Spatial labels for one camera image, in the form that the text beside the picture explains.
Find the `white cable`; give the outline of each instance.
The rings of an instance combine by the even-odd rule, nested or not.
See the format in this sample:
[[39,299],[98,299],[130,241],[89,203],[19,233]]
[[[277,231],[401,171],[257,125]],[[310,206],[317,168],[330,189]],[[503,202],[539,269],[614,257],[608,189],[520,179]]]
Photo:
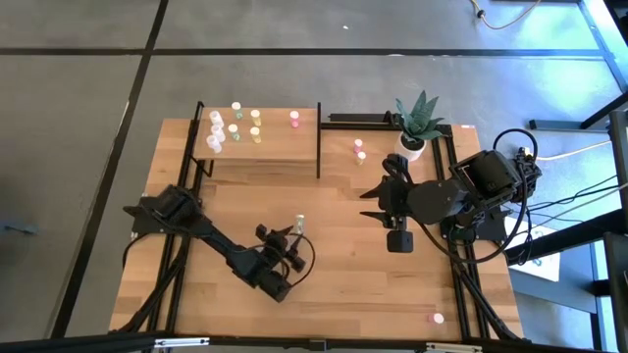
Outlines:
[[613,194],[613,193],[615,193],[615,192],[617,192],[617,191],[619,191],[619,190],[621,190],[621,189],[623,189],[623,188],[625,188],[625,187],[628,187],[628,182],[626,182],[625,184],[623,184],[623,185],[621,185],[621,186],[619,186],[619,187],[617,187],[617,188],[615,188],[615,189],[610,190],[609,192],[607,192],[606,194],[604,194],[604,195],[602,195],[602,196],[596,197],[595,199],[593,199],[593,200],[589,200],[589,201],[587,201],[587,202],[585,202],[585,203],[583,203],[583,204],[581,204],[581,205],[578,205],[578,206],[572,207],[572,208],[570,208],[570,209],[569,209],[569,210],[567,210],[567,211],[564,211],[564,212],[561,212],[561,213],[557,214],[556,216],[552,216],[552,217],[551,217],[550,219],[548,219],[547,221],[544,221],[544,222],[540,223],[539,225],[536,225],[536,226],[532,227],[532,229],[534,229],[534,228],[536,228],[536,227],[541,227],[541,226],[544,226],[544,225],[548,224],[549,222],[553,221],[554,219],[556,219],[556,218],[558,218],[558,217],[560,217],[560,216],[562,216],[562,215],[564,215],[564,214],[567,214],[567,213],[569,213],[569,212],[571,212],[571,211],[575,211],[575,210],[577,210],[577,209],[579,209],[579,208],[581,208],[581,207],[583,207],[583,206],[587,206],[587,205],[589,205],[590,203],[593,203],[593,202],[596,202],[596,201],[602,200],[602,199],[603,199],[603,198],[605,198],[606,196],[611,195],[611,194]]
[[575,150],[575,151],[572,151],[572,152],[559,154],[559,155],[556,155],[556,156],[551,156],[551,157],[537,157],[537,161],[555,161],[555,160],[557,160],[557,159],[561,159],[561,158],[565,158],[565,157],[573,156],[573,155],[578,154],[578,153],[580,153],[580,152],[588,151],[588,150],[590,150],[590,149],[594,149],[594,148],[596,148],[596,147],[604,146],[604,145],[606,145],[607,143],[610,143],[610,140],[609,140],[609,141],[600,142],[600,143],[596,143],[596,144],[591,145],[591,146],[583,147],[583,148],[581,148],[581,149],[579,149],[579,150]]

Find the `white pot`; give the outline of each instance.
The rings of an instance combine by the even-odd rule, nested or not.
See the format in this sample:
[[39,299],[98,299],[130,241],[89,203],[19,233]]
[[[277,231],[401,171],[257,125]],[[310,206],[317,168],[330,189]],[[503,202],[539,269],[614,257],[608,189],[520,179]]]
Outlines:
[[396,140],[396,144],[394,145],[394,153],[401,155],[407,158],[408,162],[416,161],[419,157],[421,157],[421,153],[425,150],[425,146],[428,145],[426,141],[423,141],[423,147],[421,147],[418,151],[413,151],[405,148],[401,143],[401,137],[403,136],[403,132],[399,135],[399,138]]

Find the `wooden shelf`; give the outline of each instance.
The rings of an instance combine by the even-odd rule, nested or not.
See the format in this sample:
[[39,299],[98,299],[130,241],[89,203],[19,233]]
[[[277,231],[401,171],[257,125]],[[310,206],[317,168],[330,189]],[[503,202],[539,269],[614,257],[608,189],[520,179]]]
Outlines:
[[[262,126],[260,126],[261,143],[253,142],[250,129],[254,127],[250,112],[257,109],[261,113]],[[220,153],[207,145],[207,136],[211,134],[212,123],[209,113],[220,112],[225,122],[225,135],[227,139],[222,143],[223,150]],[[193,156],[199,160],[255,160],[255,161],[316,161],[316,134],[317,111],[312,108],[244,108],[244,118],[236,119],[231,108],[205,108],[203,109]],[[290,125],[289,113],[299,113],[299,127]],[[227,126],[237,125],[240,141],[235,141]]]

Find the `succulent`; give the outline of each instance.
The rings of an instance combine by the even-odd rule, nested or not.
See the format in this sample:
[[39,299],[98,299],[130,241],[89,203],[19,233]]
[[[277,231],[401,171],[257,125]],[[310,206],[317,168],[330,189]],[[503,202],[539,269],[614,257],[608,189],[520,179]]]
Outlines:
[[436,130],[436,124],[444,118],[430,120],[439,97],[433,98],[428,102],[425,91],[421,92],[421,95],[419,96],[419,99],[417,99],[416,103],[414,103],[414,108],[412,108],[412,112],[410,114],[405,111],[403,104],[398,98],[395,100],[396,107],[401,114],[401,129],[403,130],[403,136],[407,141],[429,141],[443,135],[440,131]]

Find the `concrete floor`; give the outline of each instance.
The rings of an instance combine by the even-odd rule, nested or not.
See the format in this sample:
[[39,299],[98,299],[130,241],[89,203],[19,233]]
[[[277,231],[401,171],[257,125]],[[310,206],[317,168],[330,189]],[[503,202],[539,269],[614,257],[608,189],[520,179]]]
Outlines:
[[[480,3],[493,23],[506,22],[527,6]],[[52,6],[43,0],[10,0],[0,12],[0,47],[143,47],[158,4],[118,0]],[[599,1],[590,4],[600,10]],[[604,30],[612,30],[605,25]],[[476,24],[465,0],[177,0],[171,1],[157,41],[157,47],[179,48],[595,45],[575,5],[542,4],[522,24],[491,31]],[[138,61],[0,56],[0,144],[10,151],[0,154],[0,215],[41,228],[35,236],[0,237],[0,278],[9,288],[0,294],[1,341],[46,334]],[[131,229],[122,207],[134,204],[142,192],[163,119],[191,118],[197,100],[268,107],[320,101],[324,116],[383,112],[394,109],[395,97],[410,105],[422,89],[441,97],[436,115],[451,124],[476,126],[484,148],[491,148],[500,131],[525,127],[530,119],[581,121],[620,93],[605,62],[597,59],[153,57],[69,334],[101,333],[108,327]],[[587,133],[535,135],[542,156],[607,139]],[[499,148],[509,152],[521,144],[529,143],[513,136]],[[615,174],[609,146],[541,168],[544,176],[531,202],[569,196]],[[587,220],[617,206],[613,197],[569,218]],[[517,303],[526,336],[534,341],[592,346],[588,315],[523,295]]]

